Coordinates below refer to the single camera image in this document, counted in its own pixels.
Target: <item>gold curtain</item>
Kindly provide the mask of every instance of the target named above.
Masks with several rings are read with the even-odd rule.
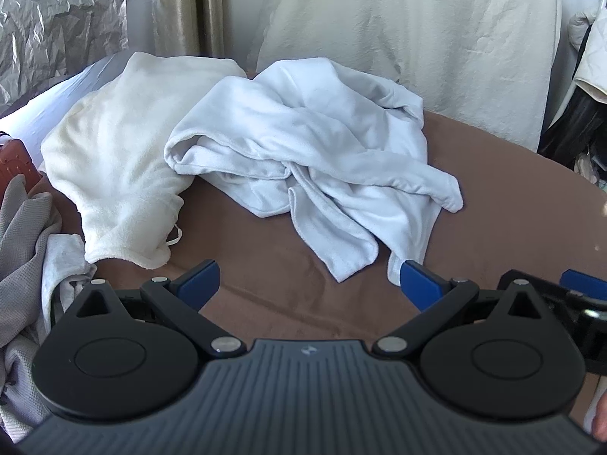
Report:
[[[222,0],[152,0],[152,16],[158,56],[224,56]]]

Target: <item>silver foil sheet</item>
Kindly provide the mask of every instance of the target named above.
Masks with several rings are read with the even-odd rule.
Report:
[[[50,78],[126,47],[126,0],[0,0],[0,115]]]

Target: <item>red object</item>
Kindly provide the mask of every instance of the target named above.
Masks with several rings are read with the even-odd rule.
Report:
[[[17,174],[25,175],[25,189],[28,192],[42,179],[23,142],[13,138],[0,147],[0,199],[4,198],[8,183]]]

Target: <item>white logo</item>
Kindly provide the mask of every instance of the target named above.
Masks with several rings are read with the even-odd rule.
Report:
[[[316,353],[318,352],[318,349],[316,349],[314,346],[307,345],[307,346],[305,346],[305,347],[302,347],[302,352],[303,352],[303,353],[304,353],[306,356],[310,357],[311,355],[316,354]]]

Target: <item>gray waffle-textured fabric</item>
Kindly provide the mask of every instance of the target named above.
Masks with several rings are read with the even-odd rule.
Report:
[[[38,344],[22,331],[40,314],[47,240],[60,230],[51,195],[30,199],[25,177],[13,178],[0,208],[0,421],[13,441],[48,414],[31,379]]]

